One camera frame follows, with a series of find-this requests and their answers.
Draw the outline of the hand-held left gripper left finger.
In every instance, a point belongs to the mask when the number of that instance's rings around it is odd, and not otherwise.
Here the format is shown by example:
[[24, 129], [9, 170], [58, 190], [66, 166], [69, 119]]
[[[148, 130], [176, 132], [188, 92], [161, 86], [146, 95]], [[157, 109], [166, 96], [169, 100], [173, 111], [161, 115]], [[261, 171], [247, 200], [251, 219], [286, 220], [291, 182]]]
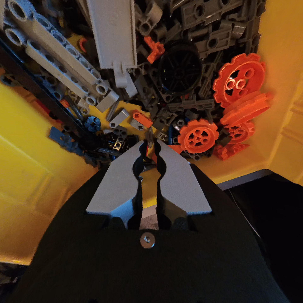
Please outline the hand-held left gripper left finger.
[[127, 229], [137, 229], [142, 216], [145, 141], [139, 141], [110, 164], [88, 207], [88, 214], [119, 217]]

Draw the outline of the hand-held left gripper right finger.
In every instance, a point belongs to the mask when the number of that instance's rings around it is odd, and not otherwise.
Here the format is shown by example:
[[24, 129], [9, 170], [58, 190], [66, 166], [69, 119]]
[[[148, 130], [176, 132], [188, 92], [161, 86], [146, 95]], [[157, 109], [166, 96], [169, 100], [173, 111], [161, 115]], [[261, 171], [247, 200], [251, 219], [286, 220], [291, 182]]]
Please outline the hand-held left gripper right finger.
[[178, 218], [211, 213], [212, 209], [191, 164], [161, 140], [155, 140], [157, 157], [158, 224], [173, 224]]

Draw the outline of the short grey axle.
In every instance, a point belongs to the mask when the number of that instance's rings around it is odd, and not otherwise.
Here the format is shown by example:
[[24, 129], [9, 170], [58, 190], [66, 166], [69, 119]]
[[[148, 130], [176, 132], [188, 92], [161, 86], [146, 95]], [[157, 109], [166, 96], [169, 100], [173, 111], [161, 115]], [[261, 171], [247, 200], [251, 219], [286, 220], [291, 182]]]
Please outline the short grey axle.
[[146, 131], [146, 140], [147, 140], [147, 149], [146, 149], [146, 156], [156, 161], [156, 156], [154, 154], [154, 132], [153, 127], [149, 127]]

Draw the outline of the yellow plastic bin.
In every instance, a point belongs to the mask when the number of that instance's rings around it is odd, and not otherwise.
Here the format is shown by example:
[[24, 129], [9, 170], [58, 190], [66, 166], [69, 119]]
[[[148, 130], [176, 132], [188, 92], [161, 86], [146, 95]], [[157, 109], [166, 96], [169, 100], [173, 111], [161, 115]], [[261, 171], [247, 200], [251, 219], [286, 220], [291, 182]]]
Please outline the yellow plastic bin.
[[[259, 30], [273, 104], [254, 120], [247, 149], [196, 165], [216, 184], [269, 169], [302, 185], [302, 1], [266, 1]], [[30, 264], [56, 212], [97, 172], [48, 138], [57, 123], [34, 101], [1, 83], [1, 262]]]

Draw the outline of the pile of building block parts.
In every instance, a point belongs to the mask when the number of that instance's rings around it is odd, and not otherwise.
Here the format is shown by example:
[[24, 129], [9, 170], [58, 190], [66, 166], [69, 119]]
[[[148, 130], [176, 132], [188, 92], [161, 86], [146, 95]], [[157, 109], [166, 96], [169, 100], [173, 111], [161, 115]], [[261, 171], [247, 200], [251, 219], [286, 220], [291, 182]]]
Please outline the pile of building block parts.
[[[65, 150], [83, 156], [93, 167], [109, 163], [133, 147], [133, 131], [153, 127], [154, 137], [184, 158], [199, 161], [215, 155], [224, 161], [247, 149], [255, 133], [253, 119], [269, 108], [269, 96], [260, 90], [222, 108], [212, 89], [218, 72], [234, 56], [256, 53], [259, 23], [266, 1], [134, 1], [137, 67], [127, 69], [126, 88], [117, 88], [112, 69], [101, 69], [86, 1], [30, 1], [100, 73], [119, 95], [100, 112], [88, 105], [1, 31], [1, 83], [29, 92], [63, 130], [52, 127], [49, 138]], [[157, 79], [157, 67], [172, 40], [188, 40], [198, 49], [203, 73], [197, 87], [183, 96], [167, 94]], [[203, 153], [183, 151], [180, 129], [193, 119], [218, 127], [215, 145]]]

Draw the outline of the grey desk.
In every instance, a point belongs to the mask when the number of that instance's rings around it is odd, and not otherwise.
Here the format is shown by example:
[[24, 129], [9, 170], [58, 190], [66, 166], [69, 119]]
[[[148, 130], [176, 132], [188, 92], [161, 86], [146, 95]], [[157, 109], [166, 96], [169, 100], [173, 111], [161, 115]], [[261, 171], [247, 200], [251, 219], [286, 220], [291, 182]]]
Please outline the grey desk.
[[[221, 190], [228, 190], [233, 187], [248, 183], [250, 181], [257, 180], [261, 177], [268, 176], [270, 174], [273, 174], [273, 172], [269, 169], [262, 169], [256, 172], [252, 172], [247, 175], [243, 175], [222, 183], [217, 184], [217, 186]], [[142, 211], [142, 218], [141, 218], [141, 223], [140, 223], [140, 230], [143, 229], [158, 229], [157, 225], [157, 217], [156, 217], [156, 205], [149, 206], [147, 208], [144, 208]]]

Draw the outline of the small orange gear wheel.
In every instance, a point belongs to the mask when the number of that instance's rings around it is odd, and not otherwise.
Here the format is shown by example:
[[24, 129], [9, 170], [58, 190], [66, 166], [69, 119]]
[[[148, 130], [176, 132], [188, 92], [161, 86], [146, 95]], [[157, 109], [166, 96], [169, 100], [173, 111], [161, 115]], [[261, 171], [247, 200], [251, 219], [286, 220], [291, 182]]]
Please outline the small orange gear wheel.
[[180, 129], [178, 143], [183, 151], [203, 153], [215, 145], [218, 137], [216, 124], [205, 119], [193, 119]]

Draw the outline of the large orange gear wheel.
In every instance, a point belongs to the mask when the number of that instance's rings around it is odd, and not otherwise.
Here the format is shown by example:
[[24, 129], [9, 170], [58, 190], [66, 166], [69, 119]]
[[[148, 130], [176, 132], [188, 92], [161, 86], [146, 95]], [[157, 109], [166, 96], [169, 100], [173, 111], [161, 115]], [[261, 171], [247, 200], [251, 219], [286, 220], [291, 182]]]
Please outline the large orange gear wheel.
[[213, 97], [222, 108], [249, 93], [259, 91], [265, 80], [266, 64], [256, 53], [234, 56], [218, 72], [213, 82]]

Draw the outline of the light grey curved panel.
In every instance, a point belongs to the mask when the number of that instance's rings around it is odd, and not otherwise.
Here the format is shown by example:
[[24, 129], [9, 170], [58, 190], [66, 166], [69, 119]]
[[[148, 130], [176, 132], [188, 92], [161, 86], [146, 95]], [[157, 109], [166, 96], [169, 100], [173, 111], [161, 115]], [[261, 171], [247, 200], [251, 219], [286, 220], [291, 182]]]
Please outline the light grey curved panel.
[[137, 67], [133, 0], [86, 1], [101, 69], [112, 69], [117, 88], [126, 88], [127, 69]]

